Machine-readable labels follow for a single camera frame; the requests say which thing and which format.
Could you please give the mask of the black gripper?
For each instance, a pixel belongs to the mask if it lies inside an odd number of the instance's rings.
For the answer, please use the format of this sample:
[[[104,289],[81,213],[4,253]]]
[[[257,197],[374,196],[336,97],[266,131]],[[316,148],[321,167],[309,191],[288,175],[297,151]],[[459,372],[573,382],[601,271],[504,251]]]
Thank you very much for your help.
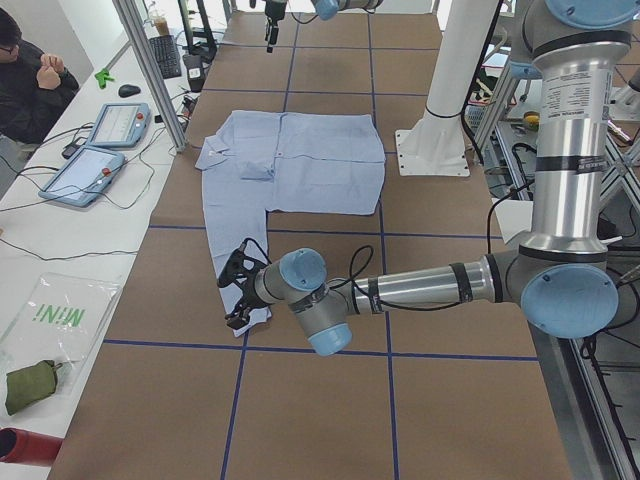
[[[226,325],[231,329],[248,326],[250,310],[265,307],[265,302],[258,296],[255,287],[257,275],[265,269],[265,263],[245,253],[248,243],[249,240],[243,240],[231,253],[217,278],[219,288],[235,285],[242,292],[232,312],[225,316]]]
[[[267,53],[273,52],[273,46],[277,45],[279,36],[278,21],[284,19],[286,14],[286,0],[265,0],[265,15],[268,18],[265,25],[265,41]]]

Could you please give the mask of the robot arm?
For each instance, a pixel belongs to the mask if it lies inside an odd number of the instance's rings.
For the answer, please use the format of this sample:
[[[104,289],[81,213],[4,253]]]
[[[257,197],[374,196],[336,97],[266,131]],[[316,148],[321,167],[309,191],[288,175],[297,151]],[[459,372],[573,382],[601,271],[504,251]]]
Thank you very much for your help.
[[[219,274],[240,298],[227,325],[246,329],[251,313],[286,304],[322,356],[344,348],[350,315],[388,310],[432,312],[476,300],[512,302],[558,338],[590,336],[613,319],[617,289],[597,236],[600,188],[615,64],[629,51],[635,1],[521,1],[510,31],[507,76],[540,79],[539,129],[531,227],[506,252],[378,277],[328,280],[309,248],[275,262],[243,249]]]
[[[310,23],[316,18],[327,21],[335,17],[339,12],[353,9],[360,9],[371,13],[382,3],[383,0],[312,0],[311,4],[315,12],[312,19],[302,21],[294,18],[294,20],[301,24]],[[274,47],[277,45],[280,31],[279,22],[283,21],[286,16],[287,4],[287,0],[265,1],[265,42],[268,53],[272,53]]]

